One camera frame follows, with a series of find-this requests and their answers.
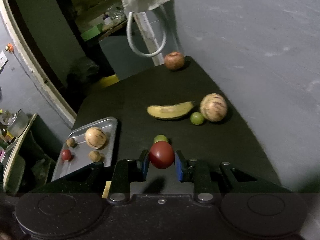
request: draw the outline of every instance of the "banana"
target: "banana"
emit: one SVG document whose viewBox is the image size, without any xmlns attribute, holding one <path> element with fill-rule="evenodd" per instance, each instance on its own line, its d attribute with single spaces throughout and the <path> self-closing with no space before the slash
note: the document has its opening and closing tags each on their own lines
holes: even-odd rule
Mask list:
<svg viewBox="0 0 320 240">
<path fill-rule="evenodd" d="M 147 112 L 157 119 L 178 119 L 193 108 L 192 102 L 185 102 L 173 106 L 148 106 Z"/>
</svg>

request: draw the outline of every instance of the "small red fruit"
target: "small red fruit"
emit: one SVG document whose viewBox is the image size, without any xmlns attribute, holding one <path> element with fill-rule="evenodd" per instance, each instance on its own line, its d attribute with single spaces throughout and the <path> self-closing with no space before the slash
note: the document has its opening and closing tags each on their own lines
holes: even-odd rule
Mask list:
<svg viewBox="0 0 320 240">
<path fill-rule="evenodd" d="M 64 161 L 70 161 L 72 159 L 72 154 L 71 154 L 70 150 L 68 150 L 68 149 L 63 150 L 61 158 Z"/>
<path fill-rule="evenodd" d="M 152 145 L 149 152 L 150 162 L 158 169 L 171 166 L 174 161 L 172 146 L 166 141 L 158 141 Z"/>
</svg>

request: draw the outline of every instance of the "red tomato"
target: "red tomato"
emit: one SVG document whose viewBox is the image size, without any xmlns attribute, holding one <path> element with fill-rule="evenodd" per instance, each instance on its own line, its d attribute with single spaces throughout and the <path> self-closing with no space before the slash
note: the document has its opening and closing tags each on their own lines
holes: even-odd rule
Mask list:
<svg viewBox="0 0 320 240">
<path fill-rule="evenodd" d="M 152 145 L 149 152 L 150 162 L 158 169 L 171 166 L 174 161 L 174 152 L 171 145 L 165 141 L 158 141 Z"/>
<path fill-rule="evenodd" d="M 70 161 L 72 158 L 72 154 L 71 154 L 70 150 L 68 150 L 68 149 L 63 150 L 61 157 L 62 157 L 62 160 L 64 160 L 64 161 Z"/>
</svg>

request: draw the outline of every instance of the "white cable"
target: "white cable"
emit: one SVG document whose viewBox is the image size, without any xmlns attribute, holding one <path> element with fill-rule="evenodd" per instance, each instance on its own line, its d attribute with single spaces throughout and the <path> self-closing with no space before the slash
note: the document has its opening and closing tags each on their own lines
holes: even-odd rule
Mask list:
<svg viewBox="0 0 320 240">
<path fill-rule="evenodd" d="M 137 55 L 139 55 L 141 57 L 154 57 L 154 56 L 158 55 L 163 50 L 163 48 L 165 46 L 165 43 L 167 41 L 167 32 L 166 32 L 166 29 L 165 29 L 166 26 L 165 26 L 164 20 L 162 20 L 162 18 L 161 18 L 161 15 L 160 14 L 158 15 L 158 19 L 159 19 L 159 22 L 160 22 L 161 27 L 162 27 L 163 40 L 162 40 L 160 48 L 157 51 L 155 51 L 154 53 L 151 53 L 151 54 L 145 54 L 145 53 L 140 52 L 136 48 L 136 46 L 133 44 L 132 33 L 131 33 L 132 18 L 133 18 L 133 12 L 129 12 L 128 22 L 127 22 L 127 40 L 128 40 L 129 46 L 132 49 L 132 51 L 135 54 L 137 54 Z"/>
</svg>

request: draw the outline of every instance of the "metal tray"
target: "metal tray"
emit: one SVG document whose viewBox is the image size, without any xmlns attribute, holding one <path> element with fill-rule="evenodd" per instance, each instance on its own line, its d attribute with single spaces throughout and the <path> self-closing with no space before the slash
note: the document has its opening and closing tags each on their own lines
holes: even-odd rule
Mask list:
<svg viewBox="0 0 320 240">
<path fill-rule="evenodd" d="M 76 171 L 90 163 L 92 161 L 88 158 L 88 154 L 90 151 L 95 150 L 89 147 L 84 139 L 84 134 L 87 129 L 90 127 L 99 127 L 101 128 L 106 134 L 109 135 L 109 143 L 108 145 L 99 151 L 104 158 L 101 160 L 104 163 L 104 166 L 111 166 L 111 159 L 113 153 L 113 146 L 115 143 L 115 136 L 116 136 L 116 127 L 117 127 L 117 119 L 114 117 L 106 117 L 104 119 L 89 123 L 84 125 L 76 130 L 74 130 L 67 139 L 73 138 L 76 140 L 77 145 L 72 148 L 68 147 L 66 143 L 64 143 L 62 150 L 69 149 L 73 155 L 73 159 L 71 161 L 63 161 L 61 158 L 61 153 L 57 160 L 56 167 L 54 168 L 52 180 L 54 181 L 58 178 L 61 178 L 73 171 Z"/>
</svg>

